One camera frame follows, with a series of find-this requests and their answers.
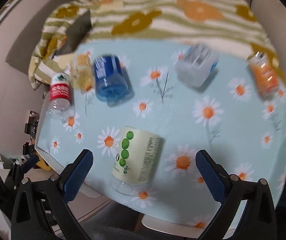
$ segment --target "daisy print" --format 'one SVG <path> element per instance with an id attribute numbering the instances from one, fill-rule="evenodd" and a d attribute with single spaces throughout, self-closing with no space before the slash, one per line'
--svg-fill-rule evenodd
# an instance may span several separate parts
<path id="1" fill-rule="evenodd" d="M 195 155 L 196 150 L 189 149 L 188 145 L 178 146 L 178 152 L 165 159 L 171 164 L 164 171 L 170 171 L 172 178 L 177 174 L 184 177 L 187 172 L 193 173 L 196 169 Z"/>
<path id="2" fill-rule="evenodd" d="M 140 86 L 144 87 L 153 82 L 159 82 L 168 73 L 167 67 L 156 67 L 147 70 L 147 75 L 140 79 Z"/>
<path id="3" fill-rule="evenodd" d="M 121 68 L 128 69 L 130 66 L 131 61 L 127 58 L 127 56 L 122 56 L 119 58 L 119 63 L 121 65 Z"/>
<path id="4" fill-rule="evenodd" d="M 233 78 L 229 82 L 228 87 L 232 89 L 230 94 L 236 100 L 248 102 L 251 98 L 250 86 L 245 84 L 244 78 Z"/>
<path id="5" fill-rule="evenodd" d="M 194 228 L 205 229 L 211 222 L 210 215 L 200 215 L 193 218 L 193 221 L 188 222 L 187 225 Z"/>
<path id="6" fill-rule="evenodd" d="M 192 180 L 192 182 L 194 182 L 195 187 L 197 189 L 201 189 L 206 186 L 205 181 L 199 172 L 194 174 L 194 179 Z"/>
<path id="7" fill-rule="evenodd" d="M 53 140 L 52 140 L 52 145 L 51 145 L 51 151 L 54 153 L 54 154 L 57 154 L 58 153 L 58 149 L 60 149 L 60 141 L 58 139 L 58 137 L 54 137 Z"/>
<path id="8" fill-rule="evenodd" d="M 113 127 L 112 130 L 110 130 L 109 127 L 107 127 L 107 130 L 102 130 L 102 135 L 98 136 L 98 148 L 103 148 L 102 150 L 102 156 L 107 152 L 108 156 L 112 153 L 112 155 L 116 156 L 116 148 L 119 145 L 119 141 L 121 140 L 121 137 L 116 137 L 119 133 L 119 129 L 115 131 L 115 128 Z"/>
<path id="9" fill-rule="evenodd" d="M 275 114 L 275 104 L 273 102 L 265 102 L 265 108 L 262 111 L 263 118 L 265 120 L 269 119 L 273 114 Z"/>
<path id="10" fill-rule="evenodd" d="M 69 116 L 67 117 L 64 123 L 64 127 L 66 128 L 66 131 L 72 131 L 72 129 L 74 130 L 75 127 L 79 125 L 79 122 L 77 121 L 78 118 L 79 118 L 78 113 L 69 114 Z"/>
<path id="11" fill-rule="evenodd" d="M 283 190 L 283 187 L 284 187 L 285 181 L 286 181 L 286 166 L 285 166 L 284 173 L 280 176 L 278 181 L 280 182 L 280 185 L 277 187 L 277 189 Z"/>
<path id="12" fill-rule="evenodd" d="M 147 206 L 153 206 L 153 201 L 156 200 L 153 195 L 155 195 L 155 191 L 141 191 L 137 192 L 136 196 L 131 199 L 141 208 L 146 208 Z"/>
<path id="13" fill-rule="evenodd" d="M 142 118 L 152 110 L 153 102 L 150 102 L 149 99 L 138 100 L 133 103 L 133 112 L 136 116 L 141 115 Z"/>
<path id="14" fill-rule="evenodd" d="M 210 99 L 209 96 L 205 96 L 202 101 L 195 101 L 195 107 L 193 116 L 196 117 L 196 123 L 203 122 L 204 126 L 208 122 L 209 125 L 215 125 L 221 121 L 219 114 L 223 114 L 224 111 L 219 108 L 220 103 L 215 99 Z"/>
<path id="15" fill-rule="evenodd" d="M 242 163 L 239 167 L 235 168 L 235 174 L 239 176 L 241 180 L 252 181 L 250 176 L 254 173 L 254 170 L 251 168 L 252 164 Z"/>
<path id="16" fill-rule="evenodd" d="M 76 130 L 75 137 L 76 137 L 76 142 L 78 144 L 83 143 L 84 137 L 83 137 L 83 132 L 81 130 Z"/>
<path id="17" fill-rule="evenodd" d="M 184 54 L 186 53 L 186 50 L 176 50 L 171 56 L 171 60 L 173 61 L 173 65 L 176 64 L 176 62 L 184 57 Z"/>
<path id="18" fill-rule="evenodd" d="M 262 137 L 261 141 L 262 147 L 268 149 L 271 146 L 272 138 L 273 138 L 272 133 L 266 132 Z"/>

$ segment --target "white container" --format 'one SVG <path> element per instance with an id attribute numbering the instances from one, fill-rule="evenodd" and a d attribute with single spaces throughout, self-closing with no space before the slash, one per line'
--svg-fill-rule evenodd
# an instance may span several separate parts
<path id="1" fill-rule="evenodd" d="M 219 62 L 219 54 L 206 44 L 192 46 L 175 65 L 179 79 L 190 87 L 198 88 Z"/>

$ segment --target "clear plastic bottle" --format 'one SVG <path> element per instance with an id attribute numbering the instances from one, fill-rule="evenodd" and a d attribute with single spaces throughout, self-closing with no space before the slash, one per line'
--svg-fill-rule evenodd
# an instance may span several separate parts
<path id="1" fill-rule="evenodd" d="M 126 96 L 128 86 L 119 58 L 102 55 L 94 60 L 96 97 L 100 101 L 117 102 Z"/>
<path id="2" fill-rule="evenodd" d="M 48 112 L 53 117 L 60 117 L 70 107 L 70 77 L 64 72 L 53 76 L 49 89 L 50 102 Z"/>

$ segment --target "green striped fabric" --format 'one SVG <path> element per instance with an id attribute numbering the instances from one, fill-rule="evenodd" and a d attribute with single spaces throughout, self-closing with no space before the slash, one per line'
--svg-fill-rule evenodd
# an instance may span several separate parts
<path id="1" fill-rule="evenodd" d="M 58 7 L 44 23 L 29 67 L 34 89 L 40 82 L 49 84 L 60 71 L 52 57 L 64 45 L 67 28 L 88 10 L 93 29 L 84 42 L 115 38 L 205 42 L 241 58 L 263 48 L 273 55 L 270 60 L 278 62 L 271 41 L 245 0 L 77 0 Z"/>

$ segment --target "table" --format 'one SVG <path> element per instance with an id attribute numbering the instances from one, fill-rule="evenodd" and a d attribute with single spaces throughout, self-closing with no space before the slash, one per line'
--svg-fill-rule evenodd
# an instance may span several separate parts
<path id="1" fill-rule="evenodd" d="M 46 115 L 38 147 L 62 166 L 73 162 L 83 148 L 90 149 L 94 164 L 85 179 L 90 187 L 150 217 L 202 231 L 219 204 L 196 169 L 194 157 L 200 149 L 241 179 L 266 178 L 275 205 L 278 202 L 286 177 L 286 87 L 280 83 L 280 91 L 263 101 L 246 62 L 221 53 L 205 85 L 189 89 L 177 80 L 173 68 L 186 49 L 186 45 L 169 41 L 115 40 L 81 45 L 77 54 L 90 51 L 92 59 L 105 53 L 119 55 L 134 97 L 108 107 L 93 91 L 86 95 L 74 91 L 75 107 L 68 121 Z M 147 111 L 139 111 L 140 104 Z M 135 197 L 119 194 L 109 186 L 123 126 L 148 130 L 164 139 L 151 187 Z M 108 137 L 113 143 L 106 145 Z M 236 227 L 243 207 L 230 228 Z"/>

